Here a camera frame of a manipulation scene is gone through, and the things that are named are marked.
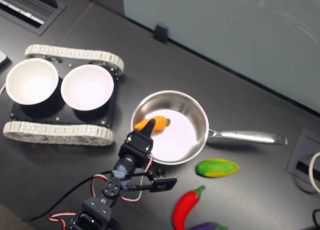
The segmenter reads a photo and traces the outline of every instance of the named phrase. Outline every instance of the stainless steel saucepan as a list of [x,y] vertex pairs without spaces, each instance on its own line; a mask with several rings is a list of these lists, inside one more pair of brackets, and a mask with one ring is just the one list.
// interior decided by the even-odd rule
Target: stainless steel saucepan
[[177,165],[193,159],[204,148],[208,138],[225,138],[253,143],[286,145],[287,138],[259,131],[215,131],[209,129],[207,115],[191,96],[179,91],[159,91],[146,97],[135,109],[131,130],[144,119],[164,116],[171,123],[152,134],[153,160]]

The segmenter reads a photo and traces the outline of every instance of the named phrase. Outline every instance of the toy red chili pepper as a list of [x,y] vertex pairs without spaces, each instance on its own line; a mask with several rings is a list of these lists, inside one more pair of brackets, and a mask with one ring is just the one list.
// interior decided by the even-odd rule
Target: toy red chili pepper
[[179,199],[173,211],[173,226],[175,230],[185,230],[185,219],[199,201],[201,192],[205,188],[202,185],[196,190],[188,191]]

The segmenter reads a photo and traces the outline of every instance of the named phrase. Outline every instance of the dark gray tabletop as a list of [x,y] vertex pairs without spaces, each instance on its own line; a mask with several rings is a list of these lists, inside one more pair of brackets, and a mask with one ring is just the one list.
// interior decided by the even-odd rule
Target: dark gray tabletop
[[[204,108],[214,130],[256,130],[288,137],[287,146],[212,141],[188,163],[165,167],[177,176],[169,192],[144,192],[137,203],[119,201],[113,216],[122,230],[168,230],[179,197],[205,185],[200,202],[186,219],[186,227],[216,221],[230,230],[306,230],[318,195],[299,190],[286,172],[302,128],[320,134],[320,119],[172,44],[155,41],[129,21],[91,4],[89,0],[61,0],[68,5],[41,36],[0,17],[0,49],[12,64],[0,71],[0,85],[13,64],[24,59],[30,44],[104,50],[125,62],[109,147],[28,144],[0,134],[0,201],[21,218],[46,210],[67,190],[95,173],[111,169],[119,146],[130,131],[139,102],[161,90],[185,92]],[[0,126],[9,121],[12,101],[0,97]],[[223,158],[236,162],[238,172],[223,178],[195,174],[198,162]],[[89,185],[78,189],[53,212],[76,211],[90,196]],[[60,229],[47,217],[34,221],[37,229]]]

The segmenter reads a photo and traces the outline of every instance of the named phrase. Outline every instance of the purple eggplant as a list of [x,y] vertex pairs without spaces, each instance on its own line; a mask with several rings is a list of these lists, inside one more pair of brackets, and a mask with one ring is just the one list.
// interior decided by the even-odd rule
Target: purple eggplant
[[228,227],[221,226],[216,222],[207,222],[198,226],[194,226],[190,230],[228,230]]

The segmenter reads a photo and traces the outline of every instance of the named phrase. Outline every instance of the pan rim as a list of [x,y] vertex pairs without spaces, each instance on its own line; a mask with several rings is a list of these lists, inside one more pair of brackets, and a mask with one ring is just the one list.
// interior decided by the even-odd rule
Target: pan rim
[[176,161],[176,162],[168,162],[168,161],[162,161],[162,160],[159,160],[159,159],[156,159],[156,158],[153,158],[153,161],[158,163],[158,164],[163,164],[163,165],[179,165],[179,164],[183,164],[183,163],[186,163],[190,160],[192,160],[193,158],[195,158],[202,150],[203,148],[205,147],[206,143],[207,143],[207,140],[208,140],[208,135],[209,135],[209,121],[208,121],[208,117],[206,115],[206,112],[204,111],[204,109],[202,108],[202,106],[200,105],[200,103],[195,100],[192,96],[184,93],[184,92],[181,92],[181,91],[176,91],[176,90],[162,90],[162,91],[158,91],[158,92],[155,92],[155,93],[152,93],[150,95],[148,95],[147,97],[145,97],[139,104],[138,106],[135,108],[133,114],[132,114],[132,117],[131,117],[131,131],[134,130],[134,121],[135,121],[135,117],[138,113],[138,110],[141,108],[141,106],[143,106],[146,102],[148,102],[150,99],[152,99],[153,97],[155,96],[158,96],[158,95],[162,95],[162,94],[176,94],[176,95],[181,95],[183,97],[186,97],[187,99],[189,99],[199,110],[200,112],[202,113],[203,115],[203,118],[205,120],[205,134],[202,138],[202,143],[201,145],[199,146],[199,149],[197,152],[195,152],[192,156],[184,159],[184,160],[180,160],[180,161]]

